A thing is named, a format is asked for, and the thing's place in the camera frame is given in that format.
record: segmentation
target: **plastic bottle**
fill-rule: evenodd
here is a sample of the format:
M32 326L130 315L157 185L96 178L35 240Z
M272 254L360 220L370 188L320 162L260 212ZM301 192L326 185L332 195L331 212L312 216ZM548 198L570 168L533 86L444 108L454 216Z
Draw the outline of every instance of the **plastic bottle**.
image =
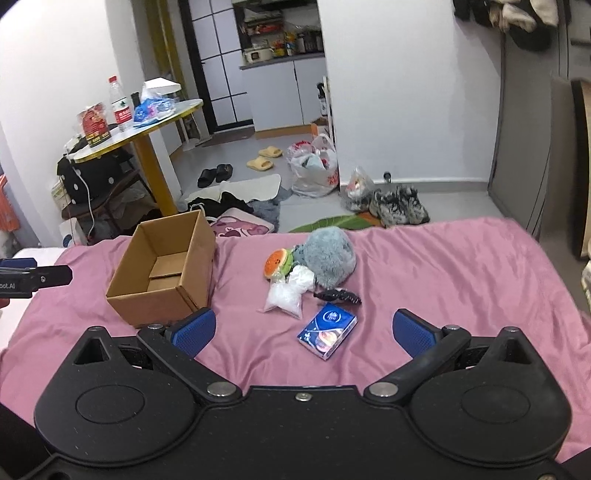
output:
M129 99L124 95L116 76L111 77L109 83L111 84L111 107L115 114L115 121L122 131L127 130L134 118L129 107Z
M320 113L322 116L329 116L328 106L326 105L326 94L324 92L324 83L316 85L318 88L318 100L320 101Z

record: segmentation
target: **black bag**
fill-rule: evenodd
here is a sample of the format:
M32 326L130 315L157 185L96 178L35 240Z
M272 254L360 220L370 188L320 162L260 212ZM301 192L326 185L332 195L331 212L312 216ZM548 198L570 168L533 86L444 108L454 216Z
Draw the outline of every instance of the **black bag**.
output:
M121 148L106 153L100 158L77 164L70 164L70 161L63 157L57 163L57 175L63 182L72 203L75 205L88 203L89 193L90 199L94 200L113 188L113 185L124 175L121 162L130 158L131 155ZM75 170L84 181L81 181Z

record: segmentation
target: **white cable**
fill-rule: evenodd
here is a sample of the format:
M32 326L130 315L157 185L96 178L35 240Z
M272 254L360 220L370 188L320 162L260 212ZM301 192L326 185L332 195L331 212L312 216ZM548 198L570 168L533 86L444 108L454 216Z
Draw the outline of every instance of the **white cable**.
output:
M76 175L78 175L78 178L82 180L82 183L84 184L84 186L86 187L86 191L88 192L88 210L90 212L90 217L92 218L92 227L90 227L90 230L88 230L88 236L90 236L90 234L92 233L92 231L95 229L95 216L92 213L92 205L90 204L90 189L88 188L88 185L84 181L84 179L82 178L82 176L80 176L80 173L79 173L78 169L74 165L72 165L72 168L74 169L74 173Z

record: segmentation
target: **door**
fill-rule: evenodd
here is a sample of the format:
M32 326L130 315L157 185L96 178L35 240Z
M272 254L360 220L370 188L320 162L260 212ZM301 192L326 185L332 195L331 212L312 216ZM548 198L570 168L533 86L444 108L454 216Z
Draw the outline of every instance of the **door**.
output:
M309 124L322 115L317 85L323 83L327 75L326 60L324 58L296 60L294 65L300 91L301 113L304 123Z
M256 131L303 125L294 62L243 70Z
M179 0L189 57L211 131L252 125L231 0Z
M558 75L558 35L534 53L505 40L502 110L491 198L504 215L533 232L550 152L550 79Z

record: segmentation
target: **white mattress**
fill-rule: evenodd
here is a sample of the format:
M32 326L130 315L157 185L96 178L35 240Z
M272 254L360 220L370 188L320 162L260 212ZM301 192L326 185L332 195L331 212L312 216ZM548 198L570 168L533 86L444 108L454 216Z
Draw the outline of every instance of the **white mattress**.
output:
M34 258L39 267L54 265L65 248L25 248L13 258ZM0 352L6 348L10 337L17 329L22 315L32 299L11 299L10 305L0 310Z

